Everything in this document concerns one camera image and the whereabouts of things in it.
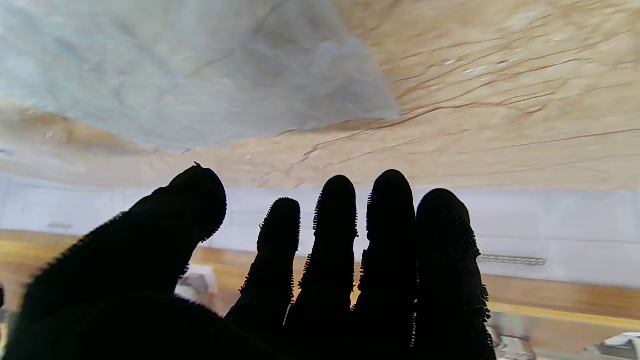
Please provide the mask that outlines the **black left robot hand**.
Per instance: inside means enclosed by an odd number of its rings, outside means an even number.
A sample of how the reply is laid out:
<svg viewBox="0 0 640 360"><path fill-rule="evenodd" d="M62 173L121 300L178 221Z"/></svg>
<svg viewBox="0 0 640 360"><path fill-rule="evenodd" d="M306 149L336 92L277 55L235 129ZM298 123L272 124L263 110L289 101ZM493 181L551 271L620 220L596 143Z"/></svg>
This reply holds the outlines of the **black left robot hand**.
<svg viewBox="0 0 640 360"><path fill-rule="evenodd" d="M279 198L260 227L240 296L220 316L176 294L197 246L226 217L226 191L200 164L92 230L25 289L6 360L494 360L489 292L469 210L382 173L366 207L359 296L356 191L324 185L294 296L301 209Z"/></svg>

